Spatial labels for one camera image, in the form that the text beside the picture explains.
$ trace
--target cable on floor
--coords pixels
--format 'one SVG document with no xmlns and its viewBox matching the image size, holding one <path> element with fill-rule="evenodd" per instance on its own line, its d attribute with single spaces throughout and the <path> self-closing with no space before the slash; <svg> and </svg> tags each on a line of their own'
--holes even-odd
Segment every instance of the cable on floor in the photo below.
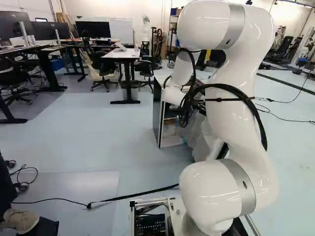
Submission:
<svg viewBox="0 0 315 236">
<path fill-rule="evenodd" d="M 75 201 L 72 201 L 72 200 L 69 200 L 69 199 L 65 199 L 65 198 L 49 198 L 49 199 L 43 199 L 43 200 L 36 201 L 36 202 L 25 202 L 25 203 L 12 202 L 12 204 L 35 204 L 35 203 L 41 203 L 41 202 L 51 201 L 51 200 L 62 200 L 62 201 L 67 201 L 67 202 L 70 202 L 70 203 L 74 203 L 74 204 L 85 206 L 87 209 L 92 209 L 92 204 L 95 204 L 95 203 L 105 203 L 105 202 L 119 201 L 119 200 L 123 200 L 123 199 L 143 196 L 143 195 L 147 195 L 147 194 L 151 194 L 151 193 L 157 193 L 157 192 L 166 191 L 168 189 L 172 189 L 172 188 L 175 188 L 177 186 L 179 186 L 178 183 L 177 184 L 173 184 L 171 186 L 164 187 L 164 188 L 158 188 L 158 189 L 154 189 L 154 190 L 150 190 L 150 191 L 146 191 L 146 192 L 141 192 L 141 193 L 135 193 L 135 194 L 125 195 L 125 196 L 110 198 L 110 199 L 106 199 L 106 200 L 102 200 L 102 201 L 98 201 L 98 202 L 90 202 L 88 204 L 75 202 Z"/>
<path fill-rule="evenodd" d="M 13 175 L 17 174 L 17 176 L 16 176 L 16 181 L 17 181 L 18 183 L 21 183 L 21 182 L 19 181 L 19 175 L 20 175 L 20 173 L 21 173 L 22 171 L 24 171 L 24 170 L 35 170 L 36 175 L 35 175 L 34 179 L 33 179 L 31 182 L 27 182 L 28 184 L 34 183 L 34 181 L 37 179 L 37 176 L 38 176 L 38 169 L 35 168 L 35 167 L 27 167 L 26 164 L 22 165 L 21 168 L 18 169 L 17 171 L 10 173 L 10 176 L 13 176 Z"/>
<path fill-rule="evenodd" d="M 309 73 L 307 74 L 307 76 L 305 77 L 305 80 L 304 80 L 304 83 L 302 84 L 301 88 L 300 88 L 300 91 L 299 93 L 296 95 L 296 97 L 294 99 L 292 99 L 291 101 L 277 101 L 277 100 L 274 100 L 274 99 L 271 99 L 271 98 L 265 98 L 265 97 L 257 97 L 255 98 L 256 100 L 259 100 L 259 101 L 268 101 L 268 102 L 279 102 L 279 103 L 291 103 L 291 102 L 294 102 L 297 97 L 300 95 L 301 91 L 302 91 L 302 88 L 304 87 L 307 79 L 309 78 L 309 75 L 311 74 L 311 70 L 309 71 Z"/>
<path fill-rule="evenodd" d="M 262 110 L 262 109 L 258 109 L 258 108 L 257 108 L 257 110 L 259 110 L 259 111 L 261 111 L 261 112 L 264 112 L 264 113 L 271 114 L 271 115 L 273 115 L 274 117 L 276 117 L 276 118 L 278 118 L 278 119 L 281 119 L 281 120 L 284 120 L 284 121 L 290 121 L 290 122 L 310 123 L 310 124 L 312 124 L 312 125 L 315 125 L 315 121 L 314 121 L 314 120 L 284 119 L 284 118 L 281 118 L 281 117 L 279 117 L 279 116 L 273 114 L 273 113 L 271 112 L 271 110 L 270 110 L 268 107 L 265 107 L 265 106 L 260 105 L 260 104 L 257 104 L 257 103 L 255 103 L 255 105 L 261 106 L 261 107 L 263 107 L 263 108 L 266 109 L 266 110 Z"/>
</svg>

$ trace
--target pant leg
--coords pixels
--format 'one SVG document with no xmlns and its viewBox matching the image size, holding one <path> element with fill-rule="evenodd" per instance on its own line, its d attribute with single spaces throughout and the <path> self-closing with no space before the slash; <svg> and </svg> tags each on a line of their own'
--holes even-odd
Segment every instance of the pant leg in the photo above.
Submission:
<svg viewBox="0 0 315 236">
<path fill-rule="evenodd" d="M 11 208 L 11 201 L 17 197 L 6 163 L 0 152 L 0 222 L 3 214 Z"/>
</svg>

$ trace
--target computer monitor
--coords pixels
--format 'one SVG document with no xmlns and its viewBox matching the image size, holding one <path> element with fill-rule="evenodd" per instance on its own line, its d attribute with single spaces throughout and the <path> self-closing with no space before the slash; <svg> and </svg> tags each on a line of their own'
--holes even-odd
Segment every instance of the computer monitor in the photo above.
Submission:
<svg viewBox="0 0 315 236">
<path fill-rule="evenodd" d="M 79 37 L 84 37 L 82 34 L 84 30 L 89 32 L 90 38 L 110 38 L 110 29 L 108 22 L 97 22 L 97 21 L 76 21 L 76 28 Z"/>
<path fill-rule="evenodd" d="M 55 23 L 55 28 L 58 30 L 58 34 L 59 34 L 60 39 L 71 38 L 70 31 L 69 31 L 69 25 L 67 23 L 57 22 L 57 23 Z"/>
<path fill-rule="evenodd" d="M 27 35 L 32 35 L 32 24 L 28 13 L 20 11 L 0 11 L 0 39 L 21 37 L 20 21 L 24 22 Z"/>
<path fill-rule="evenodd" d="M 70 38 L 69 26 L 67 23 L 32 21 L 31 24 L 33 26 L 34 37 L 36 40 L 57 39 L 55 29 L 58 30 L 60 39 Z"/>
</svg>

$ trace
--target laptop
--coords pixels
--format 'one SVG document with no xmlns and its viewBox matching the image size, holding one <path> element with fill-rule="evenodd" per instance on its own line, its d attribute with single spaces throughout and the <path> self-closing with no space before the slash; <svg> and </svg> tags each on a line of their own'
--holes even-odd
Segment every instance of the laptop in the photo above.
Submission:
<svg viewBox="0 0 315 236">
<path fill-rule="evenodd" d="M 125 52 L 125 51 L 127 51 L 127 48 L 123 44 L 121 44 L 120 42 L 116 42 L 115 45 L 117 47 L 119 47 L 119 48 L 115 48 L 113 50 L 113 52 L 118 53 L 118 52 Z"/>
</svg>

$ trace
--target beige sneaker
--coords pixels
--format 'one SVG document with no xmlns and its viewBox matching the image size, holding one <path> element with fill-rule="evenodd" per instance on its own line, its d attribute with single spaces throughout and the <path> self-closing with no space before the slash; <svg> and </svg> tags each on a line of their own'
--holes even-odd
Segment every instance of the beige sneaker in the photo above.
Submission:
<svg viewBox="0 0 315 236">
<path fill-rule="evenodd" d="M 23 235 L 32 230 L 39 222 L 39 217 L 27 211 L 9 209 L 4 213 L 4 221 L 0 223 L 0 228 L 12 228 L 18 234 Z"/>
</svg>

